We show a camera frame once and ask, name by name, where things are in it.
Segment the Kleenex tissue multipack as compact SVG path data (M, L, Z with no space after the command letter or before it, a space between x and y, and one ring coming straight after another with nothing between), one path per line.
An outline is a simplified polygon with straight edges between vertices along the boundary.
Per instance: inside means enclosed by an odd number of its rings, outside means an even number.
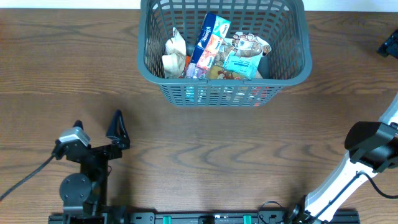
M216 14L206 14L195 42L185 78L204 80L210 72L215 58L223 45L231 22Z

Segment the dried mushroom bag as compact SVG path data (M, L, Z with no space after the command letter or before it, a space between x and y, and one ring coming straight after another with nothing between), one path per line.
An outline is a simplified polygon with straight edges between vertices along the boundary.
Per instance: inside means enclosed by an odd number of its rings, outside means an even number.
M216 54L215 61L213 65L222 67L224 65L225 59L228 57L229 53L234 49L233 39L225 38L221 47Z
M241 57L253 57L262 54L265 57L271 52L271 45L260 37L244 32L236 32L233 36L235 55Z
M168 79L181 77L185 70L186 57L186 42L174 27L172 37L165 43L165 54L162 56L164 77Z

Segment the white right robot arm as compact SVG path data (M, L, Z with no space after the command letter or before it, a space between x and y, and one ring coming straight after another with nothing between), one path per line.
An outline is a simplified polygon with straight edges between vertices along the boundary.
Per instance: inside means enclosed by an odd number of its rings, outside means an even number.
M346 136L345 149L336 169L291 209L284 223L359 223L358 212L339 208L365 182L382 197L397 199L373 181L386 169L397 167L397 98L379 121L354 124Z

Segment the small teal white packet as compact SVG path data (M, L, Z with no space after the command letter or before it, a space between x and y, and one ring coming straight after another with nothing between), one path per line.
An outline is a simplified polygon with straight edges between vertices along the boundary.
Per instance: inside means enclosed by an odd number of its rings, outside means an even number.
M262 54L253 57L241 57L231 51L224 60L223 68L244 75L246 79L251 80L256 77L261 58Z

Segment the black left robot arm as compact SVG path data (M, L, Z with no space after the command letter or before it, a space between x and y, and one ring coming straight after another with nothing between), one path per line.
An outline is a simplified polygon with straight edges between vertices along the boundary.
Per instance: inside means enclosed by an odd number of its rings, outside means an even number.
M120 110L116 110L106 137L111 140L110 144L92 147L83 123L77 120L56 140L53 157L78 163L80 171L67 176L60 184L63 213L50 216L49 223L129 223L125 207L107 205L111 173L108 162L121 158L131 143Z

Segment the San Remo spaghetti packet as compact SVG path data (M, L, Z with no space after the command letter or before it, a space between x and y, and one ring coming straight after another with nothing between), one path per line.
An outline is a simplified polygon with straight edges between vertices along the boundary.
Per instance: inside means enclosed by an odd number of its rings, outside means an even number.
M194 53L191 57L186 58L185 64L179 65L175 69L178 78L197 78L201 80L247 80L247 76L237 72L226 70L220 66L212 65L215 56L202 55Z

